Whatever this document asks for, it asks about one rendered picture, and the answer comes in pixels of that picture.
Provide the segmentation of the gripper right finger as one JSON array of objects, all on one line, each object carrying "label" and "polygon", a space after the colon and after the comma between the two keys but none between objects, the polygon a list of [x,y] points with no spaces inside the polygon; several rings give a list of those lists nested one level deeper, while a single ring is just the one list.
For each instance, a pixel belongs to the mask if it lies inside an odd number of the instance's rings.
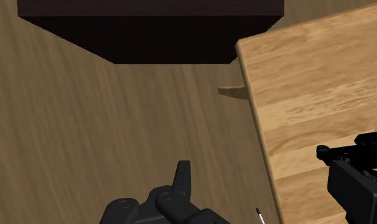
[{"label": "gripper right finger", "polygon": [[377,185],[350,164],[330,163],[327,191],[345,210],[348,224],[377,224]]}]

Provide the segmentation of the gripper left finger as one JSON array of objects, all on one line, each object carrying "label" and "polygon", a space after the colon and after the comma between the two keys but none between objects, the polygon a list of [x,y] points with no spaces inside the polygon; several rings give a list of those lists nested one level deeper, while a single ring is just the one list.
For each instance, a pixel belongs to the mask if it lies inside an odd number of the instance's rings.
[{"label": "gripper left finger", "polygon": [[99,224],[186,224],[200,212],[190,198],[191,164],[181,160],[171,185],[152,189],[142,204],[133,198],[110,202]]}]

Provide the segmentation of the light wooden table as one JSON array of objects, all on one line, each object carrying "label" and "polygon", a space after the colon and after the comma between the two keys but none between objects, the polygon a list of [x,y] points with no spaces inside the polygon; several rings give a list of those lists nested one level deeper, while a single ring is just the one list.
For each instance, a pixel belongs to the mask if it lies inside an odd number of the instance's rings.
[{"label": "light wooden table", "polygon": [[256,216],[266,224],[344,224],[316,147],[377,131],[377,3],[243,38],[245,99],[256,128]]}]

